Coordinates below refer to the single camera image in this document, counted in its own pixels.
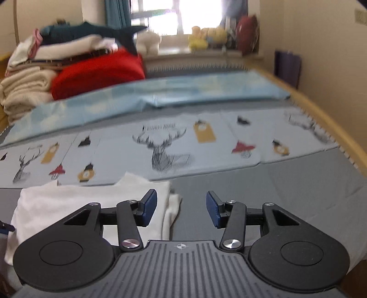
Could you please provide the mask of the window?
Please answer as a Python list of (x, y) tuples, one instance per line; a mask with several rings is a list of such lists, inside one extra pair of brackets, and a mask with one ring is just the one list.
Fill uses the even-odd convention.
[(215, 28), (222, 20), (221, 1), (131, 1), (131, 23), (159, 35), (184, 35), (192, 27)]

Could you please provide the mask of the red folded blanket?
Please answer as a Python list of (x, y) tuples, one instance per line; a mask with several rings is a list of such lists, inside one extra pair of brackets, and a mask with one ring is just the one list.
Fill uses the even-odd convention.
[(122, 48), (66, 67), (53, 80), (50, 92), (58, 101), (145, 78), (142, 56)]

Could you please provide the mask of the teal curtain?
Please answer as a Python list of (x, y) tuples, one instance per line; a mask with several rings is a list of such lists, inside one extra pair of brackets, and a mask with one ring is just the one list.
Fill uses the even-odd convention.
[(105, 0), (106, 24), (114, 29), (131, 26), (131, 1)]

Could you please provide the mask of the white t-shirt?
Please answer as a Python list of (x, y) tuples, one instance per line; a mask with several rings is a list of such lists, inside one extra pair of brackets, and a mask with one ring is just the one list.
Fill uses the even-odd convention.
[(139, 228), (144, 244), (170, 238), (170, 227), (182, 200), (181, 195), (172, 192), (170, 181), (151, 182), (126, 173), (109, 186), (61, 186), (51, 181), (23, 189), (11, 220), (16, 230), (8, 236), (4, 260), (12, 265), (14, 253), (22, 242), (90, 202), (98, 202), (103, 208), (115, 207), (122, 201), (140, 200), (150, 189), (157, 192), (157, 207), (149, 225)]

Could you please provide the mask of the purple bag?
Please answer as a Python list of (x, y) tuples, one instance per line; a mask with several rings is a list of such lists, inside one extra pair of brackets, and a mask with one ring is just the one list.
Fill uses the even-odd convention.
[(279, 50), (274, 53), (274, 75), (295, 89), (299, 87), (301, 65), (299, 55)]

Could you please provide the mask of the yellow plush toy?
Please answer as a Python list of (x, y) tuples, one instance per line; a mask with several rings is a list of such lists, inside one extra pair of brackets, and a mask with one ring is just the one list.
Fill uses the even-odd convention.
[(223, 27), (203, 28), (192, 27), (192, 33), (188, 37), (191, 51), (207, 50), (208, 48), (221, 48), (228, 40), (227, 31)]

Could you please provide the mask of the wooden bed frame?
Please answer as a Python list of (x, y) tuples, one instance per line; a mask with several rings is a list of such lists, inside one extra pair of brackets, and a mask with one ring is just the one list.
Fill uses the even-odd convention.
[(310, 115), (321, 128), (325, 129), (336, 140), (344, 156), (366, 177), (366, 152), (340, 124), (306, 95), (275, 77), (275, 75), (263, 69), (256, 62), (248, 61), (245, 64), (249, 69), (256, 70), (261, 76), (264, 76), (278, 87), (289, 92), (291, 101), (305, 111), (307, 115)]

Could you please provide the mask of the dark teal shark plush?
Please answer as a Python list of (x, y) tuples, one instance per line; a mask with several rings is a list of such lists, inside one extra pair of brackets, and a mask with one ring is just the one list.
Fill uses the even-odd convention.
[(83, 22), (80, 25), (50, 25), (40, 30), (40, 35), (43, 38), (41, 45), (62, 44), (89, 35), (99, 35), (103, 38), (115, 39), (120, 47), (124, 47), (133, 55), (137, 55), (133, 37), (146, 29), (147, 27), (143, 25), (114, 29), (107, 26), (93, 25), (88, 22)]

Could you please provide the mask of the white folded clothes stack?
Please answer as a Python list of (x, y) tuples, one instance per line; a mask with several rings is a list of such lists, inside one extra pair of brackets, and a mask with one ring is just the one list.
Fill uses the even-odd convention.
[(8, 61), (7, 71), (13, 71), (28, 61), (63, 60), (96, 50), (108, 50), (109, 52), (118, 50), (118, 44), (114, 38), (95, 34), (53, 45), (41, 45), (40, 37), (37, 29), (18, 44)]

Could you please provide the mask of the deer print pale blue sheet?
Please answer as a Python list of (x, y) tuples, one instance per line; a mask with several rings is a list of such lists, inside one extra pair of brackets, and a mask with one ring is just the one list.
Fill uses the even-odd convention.
[(336, 147), (298, 108), (237, 109), (129, 121), (1, 150), (1, 186), (102, 185), (212, 173)]

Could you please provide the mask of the white plush toy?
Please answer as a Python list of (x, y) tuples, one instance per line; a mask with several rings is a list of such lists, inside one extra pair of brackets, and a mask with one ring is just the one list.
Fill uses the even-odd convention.
[(138, 33), (136, 37), (136, 50), (142, 55), (158, 55), (161, 36), (151, 31)]

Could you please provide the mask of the dark red plush toy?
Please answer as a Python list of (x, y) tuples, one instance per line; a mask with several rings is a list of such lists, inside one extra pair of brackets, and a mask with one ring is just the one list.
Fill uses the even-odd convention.
[(236, 27), (236, 49), (246, 56), (258, 51), (258, 43), (258, 18), (255, 14), (242, 16)]

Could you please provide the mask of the cream folded blanket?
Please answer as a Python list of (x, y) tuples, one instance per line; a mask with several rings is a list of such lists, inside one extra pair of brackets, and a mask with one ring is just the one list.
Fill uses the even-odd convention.
[(53, 101), (51, 86), (58, 73), (31, 67), (1, 81), (1, 105), (10, 125), (39, 105)]

